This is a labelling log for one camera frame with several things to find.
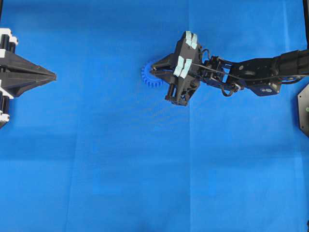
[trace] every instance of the metal bracket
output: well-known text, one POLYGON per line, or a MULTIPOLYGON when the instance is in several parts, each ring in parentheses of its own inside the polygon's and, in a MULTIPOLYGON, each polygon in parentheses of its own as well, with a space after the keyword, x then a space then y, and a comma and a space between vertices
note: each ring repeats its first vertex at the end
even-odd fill
POLYGON ((309 85, 298 95, 299 127, 309 137, 309 85))

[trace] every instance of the blue cloth surface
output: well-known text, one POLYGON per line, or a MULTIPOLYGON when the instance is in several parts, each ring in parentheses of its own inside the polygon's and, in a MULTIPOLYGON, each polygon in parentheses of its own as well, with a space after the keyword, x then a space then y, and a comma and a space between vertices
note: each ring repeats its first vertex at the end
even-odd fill
POLYGON ((268 98, 202 85, 178 107, 140 76, 185 30, 231 61, 304 50, 301 0, 10 0, 1 27, 58 80, 1 130, 0 231, 306 231, 308 80, 268 98))

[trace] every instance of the cable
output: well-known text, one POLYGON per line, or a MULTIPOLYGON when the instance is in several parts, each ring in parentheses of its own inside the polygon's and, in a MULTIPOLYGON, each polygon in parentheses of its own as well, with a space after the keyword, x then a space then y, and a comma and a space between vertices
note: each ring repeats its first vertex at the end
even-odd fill
POLYGON ((212 68, 208 68, 208 67, 206 67, 206 66, 204 66, 204 65, 194 64, 194 63, 192 63, 192 64, 195 65, 195 66, 199 66, 199 67, 201 67, 201 68, 210 70, 210 71, 212 71, 212 72, 214 72, 214 73, 222 73, 222 74, 225 74, 225 75, 234 77, 234 78, 236 78, 236 79, 238 79, 238 80, 244 80, 244 81, 263 81, 263 80, 270 80, 270 79, 274 79, 274 78, 279 78, 279 76, 272 76, 272 77, 269 76, 269 77, 263 77, 263 78, 247 79, 247 78, 242 78, 242 77, 234 76, 234 75, 229 74, 229 73, 227 73, 227 72, 222 72, 222 71, 218 71, 218 70, 215 70, 215 69, 212 69, 212 68))
POLYGON ((204 49, 201 54, 203 55, 207 51, 208 59, 211 59, 211 52, 208 49, 204 49))
POLYGON ((302 79, 304 79, 303 77, 298 79, 298 80, 294 80, 294 81, 290 81, 290 82, 282 82, 281 84, 283 85, 291 85, 291 84, 295 84, 297 82, 300 82, 302 79))
POLYGON ((227 94, 227 93, 225 92, 223 86, 221 86, 221 91, 222 91, 222 93, 223 93, 223 95, 224 95, 225 97, 231 97, 231 96, 235 93, 234 90, 230 90, 230 92, 227 94))
POLYGON ((237 78, 237 79, 240 79, 240 80, 244 79, 244 78, 237 77, 237 76, 234 76, 234 75, 229 74, 229 73, 226 73, 226 72, 222 72, 222 71, 218 71, 218 70, 215 70, 215 69, 212 69, 212 68, 208 68, 208 67, 203 66, 203 65, 200 65, 200 64, 194 64, 194 63, 192 63, 192 64, 195 65, 195 66, 199 66, 199 67, 201 67, 201 68, 204 68, 204 69, 213 71, 214 73, 222 73, 222 74, 229 75, 229 76, 231 76, 231 77, 234 77, 234 78, 237 78))

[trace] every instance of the robotic arm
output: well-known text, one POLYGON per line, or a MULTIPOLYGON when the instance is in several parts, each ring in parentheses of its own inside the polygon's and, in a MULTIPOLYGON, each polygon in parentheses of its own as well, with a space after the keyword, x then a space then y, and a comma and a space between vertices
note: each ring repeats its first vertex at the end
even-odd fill
MULTIPOLYGON (((309 39, 309 3, 308 0, 303 3, 309 39)), ((186 31, 174 53, 152 65, 151 74, 169 84, 165 99, 176 105, 187 106, 201 82, 219 88, 226 97, 245 88, 257 96, 270 96, 279 94, 282 85, 297 83, 309 75, 309 50, 235 63, 210 57, 209 50, 203 50, 198 43, 197 35, 186 31), (205 52, 208 60, 203 62, 205 52)))

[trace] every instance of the blue gear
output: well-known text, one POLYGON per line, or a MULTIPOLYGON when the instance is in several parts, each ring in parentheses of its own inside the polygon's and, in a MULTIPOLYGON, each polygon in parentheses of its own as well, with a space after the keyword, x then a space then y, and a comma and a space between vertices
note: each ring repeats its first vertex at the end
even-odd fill
POLYGON ((141 69, 141 76, 143 79, 143 82, 151 88, 158 88, 162 86, 163 81, 160 78, 157 78, 156 76, 152 75, 150 73, 151 65, 154 64, 155 61, 148 62, 142 69, 141 69))

